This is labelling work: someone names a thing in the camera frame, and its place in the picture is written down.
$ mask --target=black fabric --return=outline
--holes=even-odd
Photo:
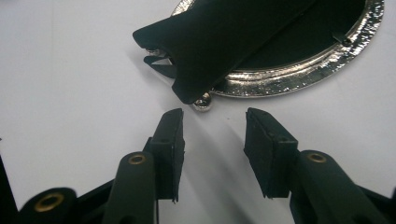
[[[175,62],[173,90],[192,104],[315,0],[217,0],[134,32],[141,48]]]
[[[157,56],[147,56],[143,60],[148,66],[150,66],[152,69],[155,71],[163,74],[166,77],[170,78],[176,78],[177,75],[177,68],[172,65],[172,64],[155,64],[156,62],[163,60],[163,59],[169,59],[167,57],[157,57]]]
[[[365,0],[317,0],[303,16],[246,58],[238,69],[267,69],[309,59],[337,43],[361,16]]]

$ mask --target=metal grommet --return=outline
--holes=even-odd
[[[209,92],[206,92],[198,100],[192,104],[193,108],[199,112],[207,112],[212,107],[212,96]]]
[[[35,210],[37,212],[48,212],[57,207],[63,201],[64,196],[61,193],[50,193],[35,204]]]
[[[132,165],[138,165],[146,161],[146,157],[142,154],[134,155],[129,158],[128,162]]]
[[[314,162],[326,162],[326,157],[318,154],[318,153],[310,153],[308,154],[308,159]]]
[[[160,56],[161,51],[159,49],[146,49],[149,56]]]

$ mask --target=silver embossed plate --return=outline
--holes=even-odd
[[[172,13],[191,9],[195,0],[182,0]],[[384,14],[384,0],[366,0],[364,9],[345,39],[299,62],[282,66],[243,68],[232,71],[210,93],[231,97],[273,96],[308,87],[329,77],[349,63],[368,45]],[[195,103],[198,110],[210,108],[210,94]]]

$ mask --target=silver oval frame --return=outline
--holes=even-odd
[[[172,16],[189,10],[195,0],[182,0]],[[298,63],[265,70],[235,70],[210,93],[253,98],[297,91],[329,77],[358,56],[375,35],[384,14],[384,0],[366,0],[361,17],[346,34],[347,46],[334,44]]]

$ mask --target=white table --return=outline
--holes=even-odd
[[[333,156],[359,185],[396,186],[396,2],[372,43],[334,76],[302,91],[214,97],[208,113],[173,94],[143,63],[132,32],[167,18],[178,0],[1,1],[0,152],[19,208],[37,193],[78,195],[115,176],[161,115],[185,112],[180,201],[162,223],[293,223],[288,199],[262,197],[243,153],[248,107],[272,113],[299,149]]]

